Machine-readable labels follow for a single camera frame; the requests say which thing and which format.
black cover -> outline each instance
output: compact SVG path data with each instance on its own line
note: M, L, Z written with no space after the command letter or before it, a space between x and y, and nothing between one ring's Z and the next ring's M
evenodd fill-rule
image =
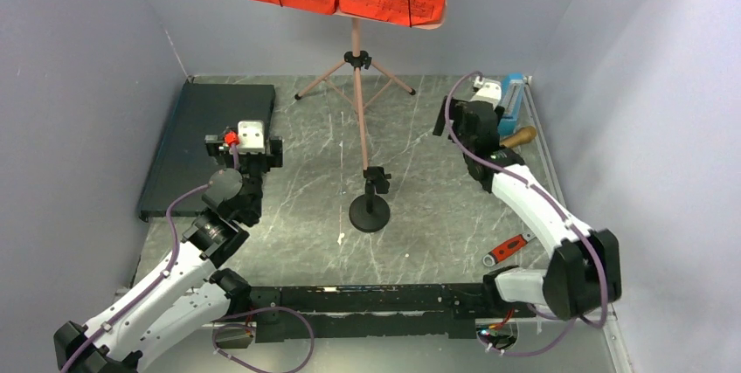
M273 85L216 85L186 82L139 199L139 218L162 217L168 205L185 192L208 182L220 169L206 153L206 135L218 135L242 120L261 120L266 135L275 104ZM173 211L174 216L196 216L205 208L198 195Z

gray marble surface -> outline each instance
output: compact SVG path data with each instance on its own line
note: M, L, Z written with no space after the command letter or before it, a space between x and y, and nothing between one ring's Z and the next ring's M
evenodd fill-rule
M294 94L313 76L199 77L200 83L272 84L277 92L271 135L284 141L284 167L266 177L263 215L251 237L225 264L254 286L419 284L479 282L489 269L481 257L527 231L504 203L471 179L461 152L432 136L440 102L458 76L400 76L417 89L409 96L391 86L366 110L370 165L391 173L391 222L378 233L352 227L348 208L363 193L358 125L352 106L326 84L301 101ZM352 97L352 78L331 81ZM384 76L363 76L364 98ZM461 89L459 98L470 98ZM525 101L520 125L532 123ZM520 148L546 188L544 158L536 142ZM190 219L177 220L184 231ZM169 251L163 219L151 222L136 278ZM537 241L511 257L520 266L546 267Z

gray wall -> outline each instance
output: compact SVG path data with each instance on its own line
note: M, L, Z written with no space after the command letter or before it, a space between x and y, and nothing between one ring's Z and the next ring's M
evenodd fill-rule
M350 21L248 0L149 0L189 74L314 74L350 48ZM435 31L364 24L399 74L532 73L571 0L448 0Z
M637 372L738 371L738 0L573 0L535 73L566 199L620 237Z
M130 279L183 81L146 0L0 0L0 371L55 371L56 328Z

tripod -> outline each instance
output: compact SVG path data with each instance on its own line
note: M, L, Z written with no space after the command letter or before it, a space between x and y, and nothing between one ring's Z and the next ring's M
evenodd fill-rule
M354 78L354 83L355 83L355 101L354 102L350 100L350 98L348 98L343 93L343 91L341 91L334 83L330 82L328 79L328 77L331 76L332 73L336 72L337 69L344 66L346 63L349 63L353 67L353 78ZM370 98L368 102L363 103L363 90L360 86L360 70L362 67L364 67L367 70L371 66L373 66L374 68L376 68L376 70L386 75L386 77L389 78L389 81L386 82L384 87L382 87L378 91L378 93L376 93L372 98ZM294 96L294 98L296 100L300 100L308 91L314 89L315 86L319 85L322 82L326 83L327 85L335 89L337 93L342 95L344 99L346 99L355 108L355 112L357 114L357 125L360 127L360 149L363 153L363 170L368 169L368 147L365 144L365 108L367 108L374 100L376 100L376 98L378 98L378 96L381 93L383 93L386 90L386 88L388 88L391 85L391 83L396 83L397 85L401 86L410 95L417 94L417 91L410 88L406 83L402 82L393 73L386 70L386 68L381 66L377 62L377 60L373 60L367 51L360 50L360 19L356 17L352 18L352 51L346 52L344 54L343 59L340 62L332 66L332 68L329 69L322 76L319 76L313 82L308 84L308 86L306 86L302 91L297 93Z

